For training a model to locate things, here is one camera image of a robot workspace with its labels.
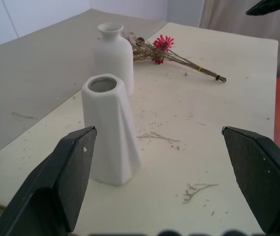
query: vase neck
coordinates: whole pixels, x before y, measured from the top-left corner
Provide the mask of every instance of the vase neck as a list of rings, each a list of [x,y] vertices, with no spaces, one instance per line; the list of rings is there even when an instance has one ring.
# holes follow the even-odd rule
[[[115,23],[104,23],[99,25],[98,30],[102,33],[103,40],[119,40],[121,38],[123,25]]]

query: gray floor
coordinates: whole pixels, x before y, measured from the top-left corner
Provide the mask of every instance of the gray floor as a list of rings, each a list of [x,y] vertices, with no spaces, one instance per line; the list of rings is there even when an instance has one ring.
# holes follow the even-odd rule
[[[122,23],[144,39],[166,24],[89,10],[0,45],[0,149],[94,75],[92,50],[104,22]]]

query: vase opening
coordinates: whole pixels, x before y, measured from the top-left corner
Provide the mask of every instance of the vase opening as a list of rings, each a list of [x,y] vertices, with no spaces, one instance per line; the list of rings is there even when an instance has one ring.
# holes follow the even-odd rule
[[[117,85],[117,81],[110,77],[100,77],[92,80],[88,85],[88,89],[93,92],[108,92],[113,90]]]
[[[98,30],[100,32],[121,32],[124,26],[122,24],[116,24],[116,23],[104,23],[100,24],[98,27]]]

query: curtain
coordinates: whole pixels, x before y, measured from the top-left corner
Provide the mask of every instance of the curtain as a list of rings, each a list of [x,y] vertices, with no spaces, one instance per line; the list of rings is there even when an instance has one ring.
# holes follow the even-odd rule
[[[280,76],[280,10],[265,16],[247,16],[246,11],[259,0],[205,0],[200,27],[279,42],[278,76]]]

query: vase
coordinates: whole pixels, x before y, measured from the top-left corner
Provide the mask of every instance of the vase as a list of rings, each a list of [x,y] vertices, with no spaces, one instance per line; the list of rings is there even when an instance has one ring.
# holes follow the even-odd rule
[[[98,26],[102,38],[96,45],[93,55],[96,74],[113,74],[120,78],[128,95],[134,91],[133,52],[130,43],[123,38],[123,25],[104,23]]]
[[[111,74],[94,76],[83,85],[81,94],[84,124],[97,128],[90,177],[123,185],[142,166],[124,83]]]

